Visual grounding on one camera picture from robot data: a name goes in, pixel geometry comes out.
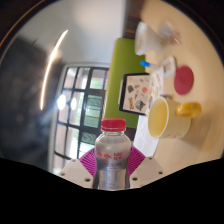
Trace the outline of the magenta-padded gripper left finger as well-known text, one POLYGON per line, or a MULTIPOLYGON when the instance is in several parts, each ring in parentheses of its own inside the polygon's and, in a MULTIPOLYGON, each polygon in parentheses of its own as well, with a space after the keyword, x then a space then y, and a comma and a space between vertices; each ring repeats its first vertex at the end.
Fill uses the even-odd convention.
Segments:
POLYGON ((79 159, 71 159, 58 176, 84 188, 92 188, 97 172, 94 150, 91 149, 79 159))

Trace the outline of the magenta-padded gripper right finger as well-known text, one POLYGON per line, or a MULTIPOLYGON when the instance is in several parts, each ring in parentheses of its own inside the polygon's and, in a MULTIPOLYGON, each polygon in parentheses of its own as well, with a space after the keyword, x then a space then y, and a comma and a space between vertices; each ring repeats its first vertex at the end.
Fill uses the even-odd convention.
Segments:
POLYGON ((128 159, 130 188, 140 188, 164 176, 164 170, 153 157, 144 156, 137 148, 131 147, 128 159))

